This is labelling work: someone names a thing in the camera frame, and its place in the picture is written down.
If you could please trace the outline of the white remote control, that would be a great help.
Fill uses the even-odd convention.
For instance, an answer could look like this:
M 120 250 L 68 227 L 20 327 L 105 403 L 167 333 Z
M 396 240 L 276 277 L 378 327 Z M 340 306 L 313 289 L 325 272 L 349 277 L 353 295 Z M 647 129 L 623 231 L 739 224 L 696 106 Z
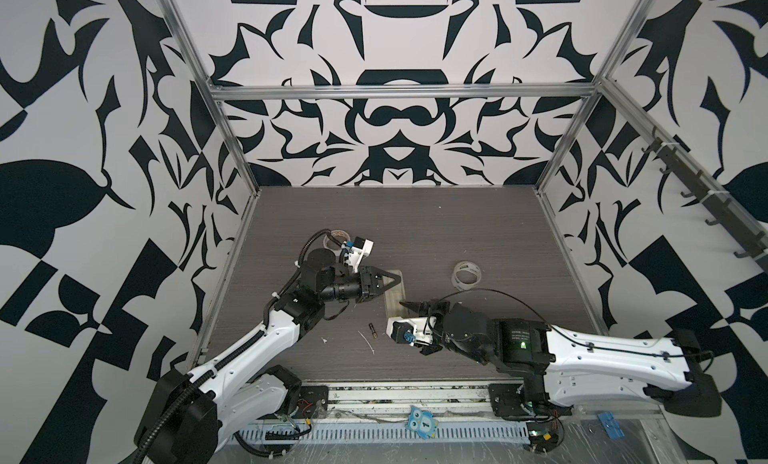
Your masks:
M 399 282 L 384 294 L 387 335 L 392 331 L 392 323 L 395 318 L 408 318 L 410 316 L 409 310 L 401 305 L 401 302 L 406 299 L 403 274 L 400 270 L 391 270 L 390 274 L 396 276 Z

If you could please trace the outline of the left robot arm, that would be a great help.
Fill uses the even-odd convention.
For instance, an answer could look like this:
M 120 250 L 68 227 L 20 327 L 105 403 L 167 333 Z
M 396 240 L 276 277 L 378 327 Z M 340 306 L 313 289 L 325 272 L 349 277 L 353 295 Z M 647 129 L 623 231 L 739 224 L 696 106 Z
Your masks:
M 311 251 L 261 323 L 208 362 L 163 375 L 134 436 L 133 462 L 206 463 L 254 420 L 294 412 L 302 382 L 272 360 L 324 319 L 327 303 L 371 301 L 402 281 L 360 265 L 365 255 L 341 262 L 330 250 Z

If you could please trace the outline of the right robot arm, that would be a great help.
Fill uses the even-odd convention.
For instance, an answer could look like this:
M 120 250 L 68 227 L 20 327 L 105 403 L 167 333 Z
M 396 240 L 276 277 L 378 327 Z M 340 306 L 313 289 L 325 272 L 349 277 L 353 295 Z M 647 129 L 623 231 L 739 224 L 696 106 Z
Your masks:
M 637 400 L 658 402 L 683 417 L 713 418 L 722 412 L 714 379 L 702 367 L 711 354 L 688 329 L 658 339 L 615 338 L 542 321 L 490 319 L 447 300 L 403 306 L 411 316 L 387 322 L 394 342 L 423 355 L 453 352 L 521 380 L 523 407 Z

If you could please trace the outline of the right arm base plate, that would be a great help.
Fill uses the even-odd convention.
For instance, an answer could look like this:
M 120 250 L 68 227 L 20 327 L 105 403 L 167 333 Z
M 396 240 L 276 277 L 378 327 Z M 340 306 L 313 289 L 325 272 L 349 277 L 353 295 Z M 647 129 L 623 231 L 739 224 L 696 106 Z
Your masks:
M 487 390 L 493 415 L 503 420 L 542 423 L 569 412 L 568 408 L 555 406 L 548 401 L 526 399 L 522 384 L 492 383 Z

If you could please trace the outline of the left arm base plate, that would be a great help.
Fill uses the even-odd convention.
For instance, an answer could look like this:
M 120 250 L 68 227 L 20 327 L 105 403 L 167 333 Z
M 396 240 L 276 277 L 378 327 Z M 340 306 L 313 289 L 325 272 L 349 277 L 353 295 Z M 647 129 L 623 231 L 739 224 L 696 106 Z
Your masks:
M 284 413 L 294 419 L 312 419 L 327 413 L 329 387 L 309 385 L 290 390 Z

